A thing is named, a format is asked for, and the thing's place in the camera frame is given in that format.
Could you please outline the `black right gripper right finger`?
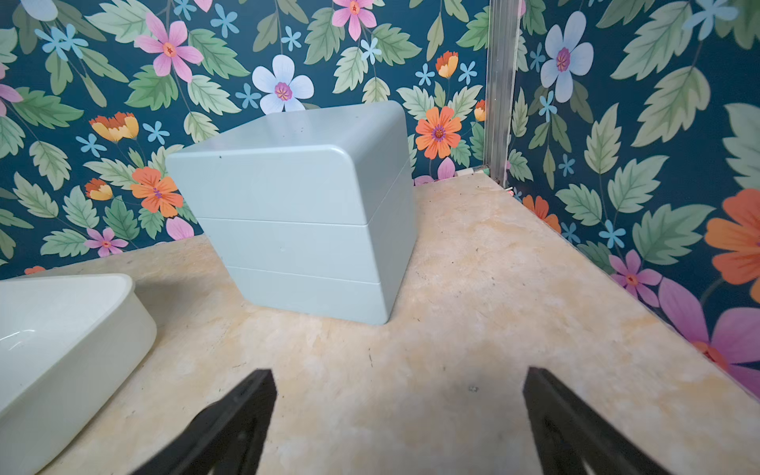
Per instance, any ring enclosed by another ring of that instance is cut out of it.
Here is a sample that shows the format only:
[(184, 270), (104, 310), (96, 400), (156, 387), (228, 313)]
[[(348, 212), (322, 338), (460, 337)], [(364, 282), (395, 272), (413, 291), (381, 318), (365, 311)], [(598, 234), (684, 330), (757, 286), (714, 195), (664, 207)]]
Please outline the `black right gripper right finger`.
[(665, 474), (549, 370), (531, 366), (522, 388), (544, 474)]

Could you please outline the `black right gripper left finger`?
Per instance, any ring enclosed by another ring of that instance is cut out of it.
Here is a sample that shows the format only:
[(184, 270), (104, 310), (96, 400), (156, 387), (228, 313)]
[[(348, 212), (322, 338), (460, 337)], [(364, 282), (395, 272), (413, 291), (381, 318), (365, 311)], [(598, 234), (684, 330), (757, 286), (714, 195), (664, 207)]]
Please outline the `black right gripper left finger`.
[(137, 474), (255, 474), (277, 400), (274, 376), (258, 369), (198, 413)]

